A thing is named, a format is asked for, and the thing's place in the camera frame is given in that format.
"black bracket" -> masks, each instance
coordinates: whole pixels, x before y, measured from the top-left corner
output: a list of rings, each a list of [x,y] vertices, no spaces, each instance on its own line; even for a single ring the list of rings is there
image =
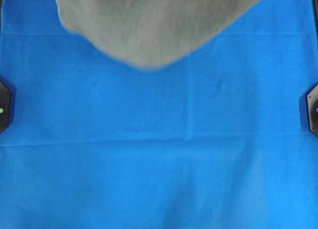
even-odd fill
[[[310,130],[318,136],[318,85],[307,95]]]
[[[0,82],[0,133],[9,126],[11,92]]]

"gray fleece cloth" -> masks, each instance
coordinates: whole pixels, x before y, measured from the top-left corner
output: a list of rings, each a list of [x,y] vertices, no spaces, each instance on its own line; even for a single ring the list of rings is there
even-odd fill
[[[171,63],[209,41],[258,0],[57,0],[62,24],[109,56]]]

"gray fabric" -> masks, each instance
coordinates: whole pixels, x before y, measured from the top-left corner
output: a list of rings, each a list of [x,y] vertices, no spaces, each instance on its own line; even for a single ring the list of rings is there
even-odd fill
[[[62,24],[106,54],[166,65],[204,44],[258,0],[57,0]]]

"blue cloth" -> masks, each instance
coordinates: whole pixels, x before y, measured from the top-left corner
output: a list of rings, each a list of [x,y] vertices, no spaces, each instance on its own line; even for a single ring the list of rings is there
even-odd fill
[[[1,229],[318,228],[311,0],[262,0],[156,73],[60,25],[55,0],[4,0]]]

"blue felt surface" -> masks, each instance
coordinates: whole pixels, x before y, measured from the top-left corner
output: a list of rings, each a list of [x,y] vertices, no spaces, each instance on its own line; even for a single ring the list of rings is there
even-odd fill
[[[1,229],[318,228],[311,0],[262,0],[151,74],[60,25],[55,0],[4,0]]]

